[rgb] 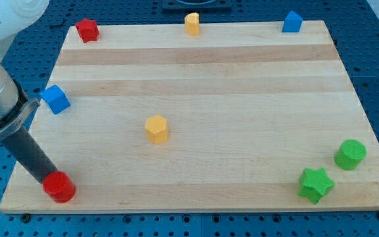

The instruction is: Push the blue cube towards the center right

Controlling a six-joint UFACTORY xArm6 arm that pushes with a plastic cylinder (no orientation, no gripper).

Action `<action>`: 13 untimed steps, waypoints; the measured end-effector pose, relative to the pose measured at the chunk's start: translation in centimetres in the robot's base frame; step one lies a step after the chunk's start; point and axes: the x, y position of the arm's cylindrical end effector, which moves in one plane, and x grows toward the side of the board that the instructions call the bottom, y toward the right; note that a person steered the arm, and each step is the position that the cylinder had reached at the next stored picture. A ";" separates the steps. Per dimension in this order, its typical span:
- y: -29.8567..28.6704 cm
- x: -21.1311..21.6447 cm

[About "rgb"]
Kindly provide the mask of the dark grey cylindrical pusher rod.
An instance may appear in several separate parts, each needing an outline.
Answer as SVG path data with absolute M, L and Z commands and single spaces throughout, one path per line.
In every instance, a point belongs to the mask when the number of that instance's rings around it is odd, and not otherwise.
M 58 171 L 52 160 L 23 126 L 1 143 L 39 183 L 42 183 L 49 174 Z

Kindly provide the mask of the silver tool mounting flange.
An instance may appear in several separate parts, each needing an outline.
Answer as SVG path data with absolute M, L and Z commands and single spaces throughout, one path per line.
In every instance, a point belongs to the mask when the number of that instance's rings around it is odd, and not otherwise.
M 37 98 L 29 99 L 20 84 L 14 81 L 17 99 L 9 112 L 0 119 L 0 142 L 21 129 L 25 120 L 40 106 Z

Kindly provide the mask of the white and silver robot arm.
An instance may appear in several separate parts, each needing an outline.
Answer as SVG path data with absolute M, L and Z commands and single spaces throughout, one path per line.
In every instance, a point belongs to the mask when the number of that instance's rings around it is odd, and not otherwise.
M 49 0 L 0 0 L 0 41 L 31 26 L 48 5 Z M 43 182 L 57 168 L 23 125 L 38 107 L 38 99 L 28 98 L 0 62 L 0 144 Z

